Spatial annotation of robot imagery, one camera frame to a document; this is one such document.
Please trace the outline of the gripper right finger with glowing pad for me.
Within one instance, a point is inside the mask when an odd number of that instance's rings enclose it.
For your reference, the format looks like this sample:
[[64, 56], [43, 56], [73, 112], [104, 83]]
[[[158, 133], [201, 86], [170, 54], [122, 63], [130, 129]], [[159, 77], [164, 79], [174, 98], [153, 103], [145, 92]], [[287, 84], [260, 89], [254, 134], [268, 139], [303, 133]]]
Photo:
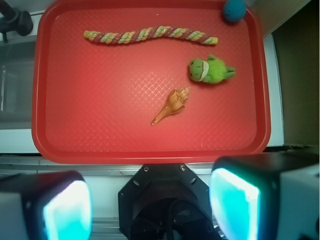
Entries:
[[209, 178], [209, 200], [229, 240], [317, 240], [320, 157], [297, 152], [220, 157]]

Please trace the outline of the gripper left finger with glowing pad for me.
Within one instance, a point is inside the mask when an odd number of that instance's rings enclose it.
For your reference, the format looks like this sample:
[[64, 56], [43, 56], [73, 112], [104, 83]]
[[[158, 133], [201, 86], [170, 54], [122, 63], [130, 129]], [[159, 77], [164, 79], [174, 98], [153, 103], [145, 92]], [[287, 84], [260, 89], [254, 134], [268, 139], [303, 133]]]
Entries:
[[88, 240], [92, 222], [91, 189], [77, 171], [0, 178], [2, 240]]

